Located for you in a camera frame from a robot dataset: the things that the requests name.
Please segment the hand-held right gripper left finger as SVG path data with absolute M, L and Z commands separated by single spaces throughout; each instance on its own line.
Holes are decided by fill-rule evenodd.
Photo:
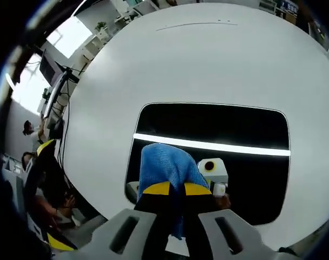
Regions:
M 93 233 L 86 259 L 157 259 L 172 231 L 172 185 L 146 188 L 134 209 L 123 210 Z

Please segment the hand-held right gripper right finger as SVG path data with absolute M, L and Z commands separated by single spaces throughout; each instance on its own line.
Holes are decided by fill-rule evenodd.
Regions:
M 209 189 L 184 187 L 183 233 L 191 259 L 278 259 L 254 227 L 216 204 Z

